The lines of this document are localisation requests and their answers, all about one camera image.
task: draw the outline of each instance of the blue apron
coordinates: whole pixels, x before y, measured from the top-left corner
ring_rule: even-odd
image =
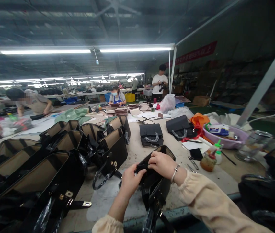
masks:
[[[116,101],[116,100],[115,100],[115,99],[116,99],[116,96],[114,95],[114,104],[118,104],[118,103],[122,102],[119,93],[118,93],[118,96],[119,96],[119,100]]]

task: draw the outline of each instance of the bracelet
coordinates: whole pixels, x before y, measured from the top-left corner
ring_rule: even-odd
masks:
[[[174,174],[173,174],[172,179],[171,179],[171,184],[174,184],[174,176],[175,176],[175,174],[176,174],[176,172],[177,172],[177,168],[178,168],[178,167],[180,167],[179,164],[176,166],[176,168],[174,168]]]

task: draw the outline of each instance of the hair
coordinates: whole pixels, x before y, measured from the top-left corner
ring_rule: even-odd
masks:
[[[10,88],[6,90],[6,95],[12,101],[18,101],[19,99],[25,98],[24,91],[18,88]]]
[[[110,89],[111,91],[117,90],[118,93],[120,92],[120,89],[119,89],[119,87],[118,87],[117,85],[112,85],[112,86],[110,86],[109,89]]]
[[[166,65],[165,64],[160,65],[159,70],[165,71],[166,70]]]

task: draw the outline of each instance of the beige blouse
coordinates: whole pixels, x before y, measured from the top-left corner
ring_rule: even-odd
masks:
[[[242,214],[236,204],[210,179],[189,172],[178,188],[190,212],[211,232],[272,232]],[[92,233],[122,233],[123,224],[106,215],[93,226]]]

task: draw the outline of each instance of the glass jar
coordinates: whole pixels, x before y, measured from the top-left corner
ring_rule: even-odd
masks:
[[[238,150],[235,157],[244,162],[253,161],[253,157],[273,138],[272,134],[255,130]]]
[[[208,172],[213,171],[215,164],[217,162],[215,152],[216,150],[212,154],[206,154],[200,161],[200,166]]]

